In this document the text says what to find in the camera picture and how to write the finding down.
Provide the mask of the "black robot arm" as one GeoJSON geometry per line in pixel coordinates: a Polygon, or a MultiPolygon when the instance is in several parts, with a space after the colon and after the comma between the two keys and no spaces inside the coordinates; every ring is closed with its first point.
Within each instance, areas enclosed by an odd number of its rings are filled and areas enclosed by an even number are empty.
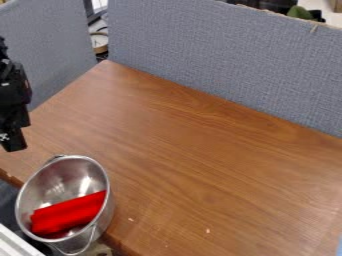
{"type": "Polygon", "coordinates": [[[14,152],[26,148],[21,129],[30,125],[26,105],[32,89],[24,67],[9,58],[6,50],[0,36],[0,145],[14,152]]]}

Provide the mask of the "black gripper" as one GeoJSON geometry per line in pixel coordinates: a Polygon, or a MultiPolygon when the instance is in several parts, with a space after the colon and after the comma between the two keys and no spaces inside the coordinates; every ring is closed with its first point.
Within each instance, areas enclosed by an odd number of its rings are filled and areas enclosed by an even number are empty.
{"type": "Polygon", "coordinates": [[[0,61],[0,145],[6,152],[26,148],[21,127],[30,125],[26,105],[32,89],[22,65],[4,59],[0,61]]]}

